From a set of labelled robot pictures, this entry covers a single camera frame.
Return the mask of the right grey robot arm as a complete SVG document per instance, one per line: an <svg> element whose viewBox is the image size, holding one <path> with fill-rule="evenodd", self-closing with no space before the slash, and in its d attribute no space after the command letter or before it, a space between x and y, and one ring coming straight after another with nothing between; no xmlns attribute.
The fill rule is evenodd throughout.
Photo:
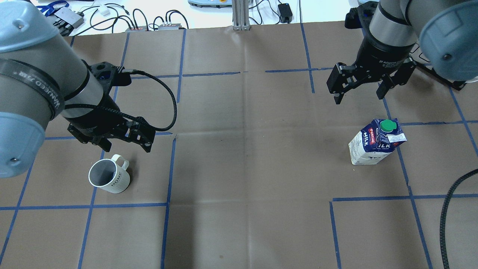
<svg viewBox="0 0 478 269"><path fill-rule="evenodd" d="M379 99L411 78L420 67L411 56L417 44L437 80L459 90L477 81L476 0L380 0L350 9L347 29L363 29L355 62L336 63L327 80L340 104L349 90L379 82Z"/></svg>

